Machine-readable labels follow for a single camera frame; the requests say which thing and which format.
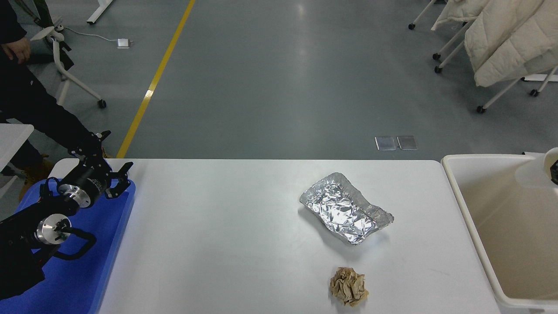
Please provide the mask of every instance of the silver metal joint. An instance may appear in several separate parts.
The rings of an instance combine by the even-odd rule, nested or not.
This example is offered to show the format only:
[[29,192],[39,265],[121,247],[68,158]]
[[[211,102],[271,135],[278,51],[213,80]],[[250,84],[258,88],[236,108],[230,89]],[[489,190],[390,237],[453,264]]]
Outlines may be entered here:
[[68,196],[78,203],[80,208],[91,205],[91,198],[87,192],[80,187],[71,184],[62,184],[58,187],[58,193]]
[[66,241],[70,236],[70,233],[61,232],[60,230],[55,230],[58,227],[58,223],[66,219],[68,221],[68,226],[71,227],[71,222],[68,217],[55,213],[49,217],[43,219],[37,226],[35,231],[35,238],[44,244],[61,244]]

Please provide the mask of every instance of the black jacket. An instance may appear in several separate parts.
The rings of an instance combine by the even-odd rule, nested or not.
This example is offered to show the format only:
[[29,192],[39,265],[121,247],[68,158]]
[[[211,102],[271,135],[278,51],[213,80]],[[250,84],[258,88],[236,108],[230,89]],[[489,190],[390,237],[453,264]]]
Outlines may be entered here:
[[16,13],[8,0],[0,0],[0,44],[22,39],[27,32],[17,22]]

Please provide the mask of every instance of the person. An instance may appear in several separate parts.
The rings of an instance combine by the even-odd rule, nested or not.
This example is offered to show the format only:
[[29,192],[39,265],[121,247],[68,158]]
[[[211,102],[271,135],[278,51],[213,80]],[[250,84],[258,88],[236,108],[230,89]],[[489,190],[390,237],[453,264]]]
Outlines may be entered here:
[[[72,113],[56,103],[45,87],[29,71],[25,62],[31,57],[27,32],[17,22],[8,0],[0,0],[0,123],[15,118],[30,124],[68,152],[81,148],[82,155],[103,154],[108,157],[95,134],[90,132]],[[54,164],[35,149],[29,141],[21,146],[10,162],[26,174],[20,201],[27,190],[46,179]]]

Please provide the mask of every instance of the white quilted jacket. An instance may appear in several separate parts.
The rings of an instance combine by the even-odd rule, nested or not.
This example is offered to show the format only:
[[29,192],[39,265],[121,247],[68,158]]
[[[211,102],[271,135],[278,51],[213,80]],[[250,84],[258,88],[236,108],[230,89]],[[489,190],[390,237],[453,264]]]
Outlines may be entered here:
[[558,64],[558,0],[491,0],[465,33],[478,86]]
[[450,21],[471,22],[482,12],[490,0],[448,0],[432,30]]

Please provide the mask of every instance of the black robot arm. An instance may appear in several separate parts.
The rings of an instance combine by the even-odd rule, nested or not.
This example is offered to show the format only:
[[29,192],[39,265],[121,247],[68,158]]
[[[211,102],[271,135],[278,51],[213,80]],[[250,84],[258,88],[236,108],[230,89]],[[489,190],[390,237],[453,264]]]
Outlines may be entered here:
[[[98,137],[98,150],[81,155],[80,163],[62,180],[56,180],[59,195],[53,196],[47,181],[37,203],[0,221],[0,299],[20,295],[43,281],[42,267],[50,258],[74,260],[95,244],[95,236],[72,227],[68,217],[93,206],[102,194],[107,198],[120,196],[131,184],[127,172],[132,163],[112,172],[102,157],[100,142],[108,134],[106,131]],[[115,187],[110,186],[113,179],[118,180]],[[85,239],[86,244],[73,254],[58,252],[72,234]]]

